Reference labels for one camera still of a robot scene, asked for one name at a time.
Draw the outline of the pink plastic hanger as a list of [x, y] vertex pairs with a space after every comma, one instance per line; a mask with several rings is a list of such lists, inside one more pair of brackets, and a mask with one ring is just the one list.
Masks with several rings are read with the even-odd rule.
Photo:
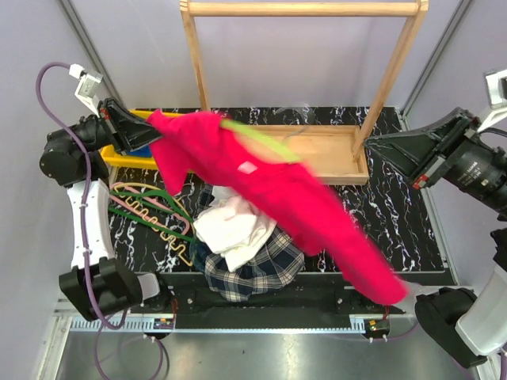
[[[179, 200], [172, 198], [164, 190], [151, 184], [118, 181], [110, 185], [109, 198], [128, 212], [124, 215], [125, 218], [138, 221], [160, 234], [186, 241], [191, 240], [190, 237], [187, 237], [187, 233], [190, 230], [195, 231], [192, 218], [179, 203]], [[183, 231], [178, 233], [171, 230], [162, 224], [156, 215], [151, 215], [152, 211], [172, 215], [175, 219], [183, 222]]]

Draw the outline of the dark green hanger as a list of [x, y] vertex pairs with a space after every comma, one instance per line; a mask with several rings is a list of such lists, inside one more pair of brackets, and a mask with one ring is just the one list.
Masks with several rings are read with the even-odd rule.
[[[125, 218], [124, 215], [127, 214], [128, 212], [122, 208], [122, 206], [120, 206], [119, 204], [116, 204], [114, 203], [113, 201], [112, 202], [112, 205], [109, 205], [109, 209], [108, 211], [112, 214], [114, 214], [115, 216], [120, 216], [122, 218]], [[158, 220], [166, 225], [167, 227], [169, 227], [171, 230], [175, 230], [176, 232], [178, 233], [181, 233], [183, 231], [183, 227], [184, 227], [184, 223], [183, 222], [180, 222], [179, 220], [175, 219], [172, 215], [166, 215], [166, 214], [159, 214], [157, 212], [151, 212], [151, 215], [156, 215], [158, 217]], [[139, 223], [138, 221], [135, 221], [135, 220], [131, 220], [130, 218], [125, 218], [125, 219], [128, 219], [130, 221], [133, 221], [133, 222], [137, 222], [138, 224], [144, 226], [143, 224]], [[174, 236], [166, 236], [165, 234], [160, 234], [161, 238], [164, 239], [165, 241], [168, 241], [170, 240], [171, 238], [177, 238], [177, 239], [180, 239], [178, 237], [174, 237]], [[191, 230], [187, 233], [187, 238], [191, 238], [190, 241], [187, 241], [187, 242], [192, 242], [195, 240], [195, 233], [192, 232]]]

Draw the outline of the cream plastic hanger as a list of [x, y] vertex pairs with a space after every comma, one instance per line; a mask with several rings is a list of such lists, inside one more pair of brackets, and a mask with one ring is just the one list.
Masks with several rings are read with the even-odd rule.
[[154, 231], [180, 264], [193, 266], [188, 248], [195, 227], [179, 199], [152, 184], [118, 181], [109, 187], [109, 200], [109, 212]]

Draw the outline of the red shirt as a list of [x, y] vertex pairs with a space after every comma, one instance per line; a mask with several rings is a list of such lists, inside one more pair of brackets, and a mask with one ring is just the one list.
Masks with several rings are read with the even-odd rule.
[[213, 112], [147, 122], [161, 134], [151, 153], [169, 194], [181, 190], [189, 171], [209, 184], [232, 188], [287, 232], [305, 253], [325, 250], [364, 296], [385, 306], [408, 295], [384, 255], [349, 217], [335, 192], [299, 161], [271, 163], [250, 153], [231, 130], [237, 122]]

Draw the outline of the white garment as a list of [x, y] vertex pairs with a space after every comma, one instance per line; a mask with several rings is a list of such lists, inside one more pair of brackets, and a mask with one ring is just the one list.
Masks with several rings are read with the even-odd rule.
[[211, 195], [213, 200], [193, 225], [197, 237], [234, 272], [257, 255], [276, 221], [231, 188], [214, 186]]

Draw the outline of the lime green hanger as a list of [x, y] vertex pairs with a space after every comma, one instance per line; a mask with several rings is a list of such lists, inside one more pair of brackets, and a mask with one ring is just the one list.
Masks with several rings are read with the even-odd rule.
[[265, 135], [254, 128], [251, 128], [246, 124], [239, 123], [230, 119], [222, 119], [220, 121], [220, 127], [253, 140], [263, 148], [279, 156], [283, 162], [300, 162], [300, 158], [282, 142], [279, 142], [272, 137]]

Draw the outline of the navy plaid skirt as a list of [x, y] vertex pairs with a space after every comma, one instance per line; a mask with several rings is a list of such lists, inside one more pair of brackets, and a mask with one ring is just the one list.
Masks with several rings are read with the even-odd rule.
[[[213, 200], [212, 187], [206, 185], [201, 193], [196, 218]], [[195, 269], [204, 274], [210, 289], [229, 302], [245, 302], [252, 295], [277, 291], [292, 282], [304, 267], [303, 251], [278, 226], [257, 255], [234, 272], [227, 269], [226, 261], [212, 253], [197, 234], [189, 254]]]

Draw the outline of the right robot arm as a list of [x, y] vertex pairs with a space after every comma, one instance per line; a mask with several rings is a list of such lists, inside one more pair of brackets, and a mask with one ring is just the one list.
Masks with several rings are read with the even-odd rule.
[[434, 203], [453, 287], [414, 286], [424, 332], [461, 367], [506, 357], [506, 132], [499, 117], [455, 108], [417, 129], [364, 146]]

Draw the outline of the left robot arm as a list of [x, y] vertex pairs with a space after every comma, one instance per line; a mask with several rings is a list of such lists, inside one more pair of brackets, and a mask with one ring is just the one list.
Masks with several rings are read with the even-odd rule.
[[160, 137], [114, 98], [100, 101], [97, 114], [47, 136], [40, 169], [66, 189], [74, 225], [71, 269], [59, 277], [59, 287], [87, 321], [141, 304], [156, 314], [170, 307], [171, 294], [162, 289], [159, 275], [138, 275], [115, 256], [109, 229], [109, 169], [100, 153], [106, 146], [127, 153]]

